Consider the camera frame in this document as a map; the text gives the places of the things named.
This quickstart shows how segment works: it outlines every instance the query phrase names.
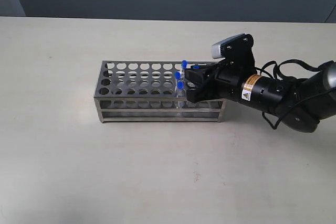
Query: warning label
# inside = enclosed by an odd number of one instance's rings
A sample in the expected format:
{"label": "warning label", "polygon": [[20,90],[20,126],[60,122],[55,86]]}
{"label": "warning label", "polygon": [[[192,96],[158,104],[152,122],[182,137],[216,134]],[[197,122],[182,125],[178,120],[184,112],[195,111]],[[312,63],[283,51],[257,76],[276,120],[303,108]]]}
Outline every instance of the warning label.
{"label": "warning label", "polygon": [[256,82],[261,78],[260,75],[258,74],[254,74],[252,76],[250,76],[247,81],[244,84],[243,90],[242,90],[242,95],[241,98],[246,100],[246,101],[250,101],[251,100],[251,93],[252,93],[252,89],[254,87],[254,85],[256,84]]}

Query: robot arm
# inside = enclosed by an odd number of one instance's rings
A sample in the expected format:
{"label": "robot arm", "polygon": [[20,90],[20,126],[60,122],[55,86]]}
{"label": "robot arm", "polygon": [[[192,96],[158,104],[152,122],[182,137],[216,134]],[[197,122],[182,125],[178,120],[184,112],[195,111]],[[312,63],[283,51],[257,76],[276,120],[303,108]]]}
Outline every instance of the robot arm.
{"label": "robot arm", "polygon": [[[282,121],[294,130],[313,132],[320,120],[336,115],[334,61],[317,68],[300,60],[288,60],[280,65],[270,61],[259,69],[255,67],[253,44],[250,34],[236,35],[214,44],[213,58],[221,58],[221,61],[185,70],[186,79],[195,85],[187,90],[187,99],[199,102],[225,98],[239,102],[261,111],[273,129]],[[309,79],[285,76],[280,66],[287,63],[299,64],[317,74]],[[271,65],[275,65],[273,75],[265,70]],[[277,116],[278,121],[273,125],[266,113]]]}

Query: test tube rack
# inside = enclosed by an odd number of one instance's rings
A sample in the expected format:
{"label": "test tube rack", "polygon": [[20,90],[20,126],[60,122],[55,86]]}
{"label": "test tube rack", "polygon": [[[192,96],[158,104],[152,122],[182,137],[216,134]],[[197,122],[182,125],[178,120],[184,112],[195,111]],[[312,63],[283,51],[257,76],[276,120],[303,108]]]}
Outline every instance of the test tube rack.
{"label": "test tube rack", "polygon": [[[189,62],[192,65],[214,62]],[[191,103],[176,97],[178,61],[103,61],[94,102],[100,122],[223,120],[225,99]],[[185,80],[183,93],[193,87]]]}

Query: table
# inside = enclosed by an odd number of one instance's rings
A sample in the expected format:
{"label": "table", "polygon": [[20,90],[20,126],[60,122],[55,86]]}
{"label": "table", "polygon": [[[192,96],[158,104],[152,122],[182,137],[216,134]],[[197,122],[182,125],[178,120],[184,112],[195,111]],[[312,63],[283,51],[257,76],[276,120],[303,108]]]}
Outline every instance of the table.
{"label": "table", "polygon": [[99,122],[102,60],[211,60],[239,33],[257,66],[335,60],[336,24],[1,17],[0,223],[334,222],[336,117],[274,131],[228,102],[224,123]]}

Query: blue cap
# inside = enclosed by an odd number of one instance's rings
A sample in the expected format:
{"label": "blue cap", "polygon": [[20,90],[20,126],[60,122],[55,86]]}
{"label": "blue cap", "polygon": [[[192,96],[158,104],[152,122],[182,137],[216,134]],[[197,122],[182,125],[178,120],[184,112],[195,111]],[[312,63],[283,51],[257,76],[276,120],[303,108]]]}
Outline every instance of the blue cap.
{"label": "blue cap", "polygon": [[184,88],[183,81],[179,81],[179,82],[177,83],[177,88],[178,88],[178,89],[183,89],[183,88]]}
{"label": "blue cap", "polygon": [[186,60],[182,60],[182,69],[186,69],[188,62]]}
{"label": "blue cap", "polygon": [[180,72],[176,72],[176,73],[175,73],[175,78],[176,78],[177,80],[180,80],[180,78],[181,78],[181,73],[180,73]]}

